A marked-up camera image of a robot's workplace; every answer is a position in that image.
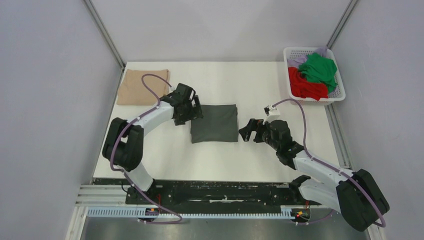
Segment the left aluminium corner post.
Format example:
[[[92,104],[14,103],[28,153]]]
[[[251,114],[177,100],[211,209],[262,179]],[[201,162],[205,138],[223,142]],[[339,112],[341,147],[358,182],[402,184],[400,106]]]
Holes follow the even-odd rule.
[[[94,3],[92,0],[82,0],[82,3],[85,5],[88,10],[89,15],[91,16],[94,24],[100,32],[101,37],[103,38],[107,48],[112,54],[115,62],[119,66],[119,68],[123,71],[126,67],[126,63],[124,62],[121,54],[119,53],[111,35],[109,34],[100,14],[98,13]]]

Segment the folded beige t shirt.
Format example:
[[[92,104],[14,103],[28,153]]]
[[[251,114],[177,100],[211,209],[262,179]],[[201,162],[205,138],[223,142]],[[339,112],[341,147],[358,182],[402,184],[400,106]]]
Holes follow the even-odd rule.
[[[125,73],[122,83],[117,92],[116,104],[120,106],[152,106],[157,102],[154,95],[148,91],[142,83],[142,76],[146,86],[151,88],[159,98],[169,93],[169,86],[161,79],[152,75],[157,75],[167,82],[170,81],[170,71],[163,70],[131,70]]]

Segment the dark grey t shirt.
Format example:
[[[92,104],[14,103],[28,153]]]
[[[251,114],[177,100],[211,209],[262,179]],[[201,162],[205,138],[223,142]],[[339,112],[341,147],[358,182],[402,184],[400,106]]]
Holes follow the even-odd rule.
[[[191,121],[191,143],[236,143],[239,137],[238,108],[235,104],[202,105],[203,117]]]

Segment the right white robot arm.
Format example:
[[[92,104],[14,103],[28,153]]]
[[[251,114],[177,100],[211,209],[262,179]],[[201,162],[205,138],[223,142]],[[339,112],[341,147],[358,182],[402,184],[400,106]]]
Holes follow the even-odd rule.
[[[251,118],[238,132],[245,142],[255,133],[255,143],[267,144],[275,150],[283,165],[303,173],[289,184],[288,196],[293,203],[302,204],[307,200],[329,207],[360,232],[390,210],[387,199],[368,171],[342,169],[315,159],[303,145],[293,140],[286,121],[265,122]]]

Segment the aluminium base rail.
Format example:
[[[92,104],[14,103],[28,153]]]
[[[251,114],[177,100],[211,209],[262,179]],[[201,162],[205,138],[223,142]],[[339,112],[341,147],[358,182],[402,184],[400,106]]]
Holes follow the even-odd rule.
[[[124,185],[83,185],[76,202],[87,206],[141,206],[148,205],[139,192],[128,184]]]

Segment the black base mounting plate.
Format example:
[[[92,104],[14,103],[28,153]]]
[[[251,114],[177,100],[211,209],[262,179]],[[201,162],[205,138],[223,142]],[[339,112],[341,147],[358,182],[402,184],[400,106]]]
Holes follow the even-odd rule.
[[[145,194],[178,214],[277,214],[306,205],[287,182],[154,180]]]

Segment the aluminium corner post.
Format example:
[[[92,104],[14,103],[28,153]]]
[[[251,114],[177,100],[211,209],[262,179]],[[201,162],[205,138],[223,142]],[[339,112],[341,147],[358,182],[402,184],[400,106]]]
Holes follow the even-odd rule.
[[[101,37],[103,38],[107,48],[112,54],[115,62],[119,66],[119,68],[123,71],[126,67],[126,63],[124,62],[121,54],[119,53],[111,35],[109,34],[100,14],[98,13],[94,3],[92,0],[82,0],[82,3],[85,5],[88,10],[89,15],[91,16],[94,24],[100,32]]]
[[[354,12],[357,4],[359,3],[359,0],[350,0],[347,7],[345,8],[341,18],[339,19],[334,31],[332,32],[326,46],[327,48],[331,49],[336,41],[338,40],[339,36],[341,35],[345,25],[347,24],[348,20],[350,19],[352,13]]]

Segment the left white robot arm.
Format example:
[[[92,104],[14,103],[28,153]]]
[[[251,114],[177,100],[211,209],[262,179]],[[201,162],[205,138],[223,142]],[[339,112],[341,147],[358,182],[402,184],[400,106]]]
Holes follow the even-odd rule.
[[[113,171],[123,173],[131,185],[139,188],[139,199],[145,204],[151,204],[157,198],[157,190],[151,186],[154,179],[142,163],[144,138],[170,120],[180,126],[203,116],[196,91],[179,83],[175,90],[159,98],[151,109],[133,120],[114,118],[105,136],[101,154],[109,160]]]

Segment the red t shirt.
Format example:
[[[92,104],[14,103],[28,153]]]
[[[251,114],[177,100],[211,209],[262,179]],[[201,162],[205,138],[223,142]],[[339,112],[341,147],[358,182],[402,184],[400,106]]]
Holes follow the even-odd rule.
[[[299,98],[312,98],[316,101],[328,98],[328,89],[323,83],[307,81],[296,67],[288,68],[291,93]]]

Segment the white plastic laundry basket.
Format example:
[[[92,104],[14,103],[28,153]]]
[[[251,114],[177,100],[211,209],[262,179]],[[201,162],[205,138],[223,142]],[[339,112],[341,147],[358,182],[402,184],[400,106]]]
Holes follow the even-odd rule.
[[[336,58],[327,47],[286,47],[283,57],[289,97],[324,106],[346,98]]]

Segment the right aluminium corner post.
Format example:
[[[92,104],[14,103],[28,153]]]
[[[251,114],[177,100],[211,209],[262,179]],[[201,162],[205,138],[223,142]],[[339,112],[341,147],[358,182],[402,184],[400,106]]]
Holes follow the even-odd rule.
[[[326,46],[327,48],[331,49],[336,41],[338,40],[339,36],[341,35],[345,25],[347,24],[348,20],[350,19],[352,13],[354,12],[357,4],[359,3],[359,0],[350,0],[347,7],[345,8],[341,18],[339,19],[334,31],[332,32]]]

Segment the green t shirt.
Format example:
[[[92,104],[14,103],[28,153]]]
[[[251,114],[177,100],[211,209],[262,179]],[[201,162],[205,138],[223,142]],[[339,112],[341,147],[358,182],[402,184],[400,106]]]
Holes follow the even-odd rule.
[[[298,67],[298,71],[311,83],[322,83],[327,87],[328,94],[338,86],[335,80],[337,73],[335,62],[317,53],[308,55],[308,60]]]

